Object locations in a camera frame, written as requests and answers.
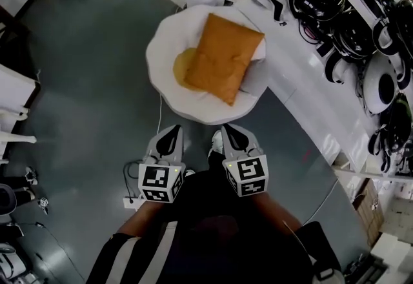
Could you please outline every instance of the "orange cushion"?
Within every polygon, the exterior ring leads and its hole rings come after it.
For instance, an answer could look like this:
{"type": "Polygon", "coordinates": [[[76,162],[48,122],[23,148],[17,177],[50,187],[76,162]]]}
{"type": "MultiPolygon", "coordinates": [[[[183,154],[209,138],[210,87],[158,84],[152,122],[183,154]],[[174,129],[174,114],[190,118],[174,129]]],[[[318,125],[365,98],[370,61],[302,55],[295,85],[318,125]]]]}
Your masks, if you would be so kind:
{"type": "Polygon", "coordinates": [[[234,104],[245,70],[264,34],[209,14],[185,81],[234,104]]]}

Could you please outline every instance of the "person's right arm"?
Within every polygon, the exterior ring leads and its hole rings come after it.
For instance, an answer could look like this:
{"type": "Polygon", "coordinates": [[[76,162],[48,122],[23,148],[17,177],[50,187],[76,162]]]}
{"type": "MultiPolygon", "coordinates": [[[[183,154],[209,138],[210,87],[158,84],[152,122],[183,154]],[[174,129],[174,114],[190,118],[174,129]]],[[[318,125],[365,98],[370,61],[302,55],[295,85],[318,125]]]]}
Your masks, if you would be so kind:
{"type": "Polygon", "coordinates": [[[301,228],[301,223],[289,211],[283,208],[279,203],[272,200],[266,192],[254,194],[251,200],[258,212],[267,219],[278,231],[284,234],[291,234],[291,231],[284,225],[285,223],[292,231],[297,231],[301,228]]]}

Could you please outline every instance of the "striped sleeve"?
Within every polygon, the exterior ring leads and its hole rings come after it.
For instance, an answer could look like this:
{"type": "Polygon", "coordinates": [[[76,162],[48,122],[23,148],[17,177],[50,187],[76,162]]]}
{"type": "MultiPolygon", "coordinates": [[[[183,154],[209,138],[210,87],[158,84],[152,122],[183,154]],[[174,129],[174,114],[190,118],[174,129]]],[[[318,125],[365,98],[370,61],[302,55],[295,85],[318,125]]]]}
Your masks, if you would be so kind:
{"type": "Polygon", "coordinates": [[[135,244],[139,240],[140,238],[126,234],[114,234],[102,248],[86,283],[120,283],[135,244]]]}

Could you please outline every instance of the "gray floor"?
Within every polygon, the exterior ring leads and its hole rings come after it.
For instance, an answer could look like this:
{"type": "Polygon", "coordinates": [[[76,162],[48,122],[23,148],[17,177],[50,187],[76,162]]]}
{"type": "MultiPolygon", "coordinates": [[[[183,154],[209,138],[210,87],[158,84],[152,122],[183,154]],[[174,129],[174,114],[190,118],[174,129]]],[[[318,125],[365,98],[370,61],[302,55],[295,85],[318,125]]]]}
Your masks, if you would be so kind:
{"type": "MultiPolygon", "coordinates": [[[[35,167],[37,192],[50,200],[50,215],[33,203],[13,215],[20,223],[45,224],[84,278],[105,241],[133,213],[123,208],[122,167],[144,154],[159,117],[145,49],[159,22],[175,9],[169,0],[37,0],[23,18],[32,31],[30,50],[42,90],[21,133],[35,134],[38,143],[15,144],[6,174],[35,167]]],[[[190,143],[184,161],[206,169],[216,127],[183,119],[164,104],[161,127],[176,123],[190,143]]],[[[271,195],[307,220],[335,182],[309,137],[268,90],[237,124],[253,131],[267,153],[271,195]]],[[[340,185],[314,219],[342,265],[367,248],[340,185]]],[[[83,282],[44,229],[23,228],[21,244],[42,276],[51,283],[83,282]]]]}

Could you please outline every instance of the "person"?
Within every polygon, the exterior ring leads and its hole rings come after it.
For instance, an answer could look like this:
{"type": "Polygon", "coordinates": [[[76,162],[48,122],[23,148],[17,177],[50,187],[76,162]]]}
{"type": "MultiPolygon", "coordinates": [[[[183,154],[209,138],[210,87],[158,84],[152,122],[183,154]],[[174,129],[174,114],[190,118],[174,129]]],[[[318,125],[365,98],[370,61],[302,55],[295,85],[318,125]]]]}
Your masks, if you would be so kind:
{"type": "Polygon", "coordinates": [[[145,201],[106,242],[87,283],[302,284],[340,270],[319,223],[302,226],[266,192],[239,198],[224,158],[219,131],[209,170],[189,172],[172,204],[145,201]]]}
{"type": "MultiPolygon", "coordinates": [[[[35,200],[31,187],[37,184],[37,174],[32,167],[26,167],[25,176],[0,177],[0,215],[9,214],[16,207],[35,200]]],[[[48,215],[48,200],[39,198],[37,204],[48,215]]]]}

